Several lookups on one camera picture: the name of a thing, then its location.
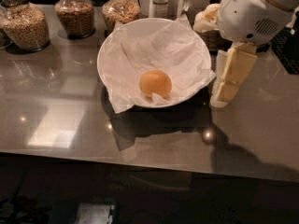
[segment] glass jar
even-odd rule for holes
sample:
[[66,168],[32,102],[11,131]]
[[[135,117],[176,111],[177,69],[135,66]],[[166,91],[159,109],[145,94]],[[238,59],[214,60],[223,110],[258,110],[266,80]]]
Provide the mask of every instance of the glass jar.
[[125,24],[139,19],[140,6],[138,0],[109,0],[103,5],[102,13],[110,34],[116,21]]
[[2,28],[9,38],[25,51],[38,51],[50,43],[45,14],[30,7],[28,0],[2,0],[7,9]]
[[7,34],[2,29],[2,19],[4,18],[4,15],[5,10],[0,7],[0,49],[4,49],[12,43]]
[[83,38],[94,32],[94,9],[90,0],[60,0],[57,17],[69,38]]

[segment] reflective countertop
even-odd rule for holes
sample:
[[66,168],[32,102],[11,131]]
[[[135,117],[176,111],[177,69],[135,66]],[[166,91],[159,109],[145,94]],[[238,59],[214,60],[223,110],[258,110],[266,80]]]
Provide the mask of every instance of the reflective countertop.
[[117,115],[96,66],[100,7],[95,33],[78,40],[66,38],[53,6],[42,9],[46,49],[0,50],[0,152],[299,181],[299,77],[272,50],[223,109],[209,106],[205,88],[180,105]]

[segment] grain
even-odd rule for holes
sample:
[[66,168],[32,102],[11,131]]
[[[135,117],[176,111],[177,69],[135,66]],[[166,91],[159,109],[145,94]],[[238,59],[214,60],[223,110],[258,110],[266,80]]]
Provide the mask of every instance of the grain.
[[55,11],[68,36],[86,37],[93,33],[94,11],[89,1],[64,1],[55,5]]
[[109,0],[103,5],[103,18],[111,33],[115,22],[123,24],[139,19],[140,6],[137,0]]
[[28,5],[9,7],[2,27],[9,38],[26,51],[43,49],[50,42],[44,13]]

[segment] brown egg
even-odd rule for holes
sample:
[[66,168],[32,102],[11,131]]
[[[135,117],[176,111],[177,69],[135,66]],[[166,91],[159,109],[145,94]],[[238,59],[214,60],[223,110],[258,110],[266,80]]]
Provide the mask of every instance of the brown egg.
[[168,74],[159,70],[145,72],[139,80],[140,90],[148,97],[157,93],[165,98],[171,91],[172,83]]

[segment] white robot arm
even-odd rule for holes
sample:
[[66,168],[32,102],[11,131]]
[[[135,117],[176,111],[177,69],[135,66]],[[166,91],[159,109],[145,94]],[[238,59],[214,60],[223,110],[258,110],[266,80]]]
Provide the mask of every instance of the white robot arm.
[[259,47],[288,22],[299,0],[221,0],[217,25],[221,36]]

